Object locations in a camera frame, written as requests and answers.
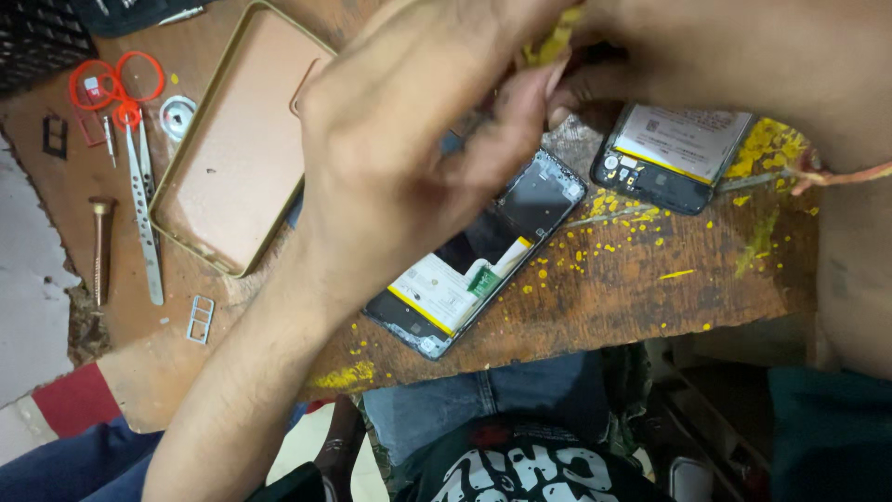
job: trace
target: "black t-shirt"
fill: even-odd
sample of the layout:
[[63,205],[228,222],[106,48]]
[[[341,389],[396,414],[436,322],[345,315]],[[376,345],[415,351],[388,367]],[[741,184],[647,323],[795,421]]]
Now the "black t-shirt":
[[[400,502],[671,501],[624,460],[564,429],[511,416],[466,423],[419,449],[394,473]],[[320,493],[310,486],[316,483],[318,476],[289,475],[252,500],[306,500]]]

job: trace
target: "black mesh basket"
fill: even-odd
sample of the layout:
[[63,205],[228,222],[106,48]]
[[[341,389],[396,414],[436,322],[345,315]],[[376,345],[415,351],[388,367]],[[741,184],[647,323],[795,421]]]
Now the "black mesh basket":
[[95,57],[67,0],[0,0],[0,97]]

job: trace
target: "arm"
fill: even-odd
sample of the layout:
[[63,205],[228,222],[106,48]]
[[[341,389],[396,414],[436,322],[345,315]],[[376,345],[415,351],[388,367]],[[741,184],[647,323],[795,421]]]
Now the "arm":
[[268,283],[164,434],[145,500],[244,500],[349,315],[467,226],[539,145],[558,66],[518,73],[463,152],[439,138],[572,0],[398,0],[304,94],[304,208]]
[[[892,160],[892,4],[874,0],[589,0],[577,45],[628,59],[568,74],[549,124],[611,99],[748,110],[789,123],[836,172]],[[823,191],[819,339],[892,380],[892,178]]]

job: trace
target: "wooden table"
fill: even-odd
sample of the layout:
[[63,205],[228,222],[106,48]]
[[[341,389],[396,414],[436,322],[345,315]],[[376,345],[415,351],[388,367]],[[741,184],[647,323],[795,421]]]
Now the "wooden table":
[[[246,3],[215,2],[190,21],[96,40],[107,62],[117,61],[125,51],[142,50],[155,56],[167,73],[163,94],[144,108],[157,180],[176,148],[158,126],[161,103],[178,94],[201,99]],[[378,1],[277,4],[341,48]],[[134,62],[128,74],[125,85],[133,94],[150,90],[147,66]],[[178,83],[172,83],[173,74]],[[251,302],[291,231],[283,224],[256,272],[243,280],[222,277],[162,238],[166,301],[164,306],[152,305],[137,242],[123,135],[118,136],[120,166],[113,171],[105,147],[86,148],[74,127],[64,95],[67,76],[1,103],[4,131],[59,229],[74,268],[88,282],[93,222],[87,198],[102,194],[120,201],[113,226],[111,294],[102,309],[114,349],[99,365],[131,427],[157,431],[166,427],[204,361]],[[67,162],[41,152],[40,120],[47,107],[72,126]],[[609,193],[599,194],[592,187],[585,205],[553,238],[554,246],[530,262],[437,363],[416,355],[357,314],[322,351],[302,396],[332,396],[813,311],[816,195],[793,198],[786,191],[788,183],[777,186],[776,171],[786,160],[780,152],[790,157],[799,144],[789,131],[772,127],[760,128],[744,162],[733,169],[748,174],[747,168],[755,166],[753,176],[734,181],[745,187],[722,193],[699,217],[648,210],[622,197],[613,201]],[[547,135],[544,143],[587,180],[602,138],[571,121]],[[686,271],[691,272],[664,278]],[[207,346],[185,340],[197,294],[217,302]]]

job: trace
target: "smartphone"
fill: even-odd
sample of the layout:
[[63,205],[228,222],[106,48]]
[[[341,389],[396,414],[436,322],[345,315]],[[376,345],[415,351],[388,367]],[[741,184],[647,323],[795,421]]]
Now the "smartphone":
[[412,265],[363,313],[435,361],[579,204],[585,182],[540,148],[471,223]]
[[699,214],[754,121],[750,113],[627,105],[591,165],[591,179],[676,213]]

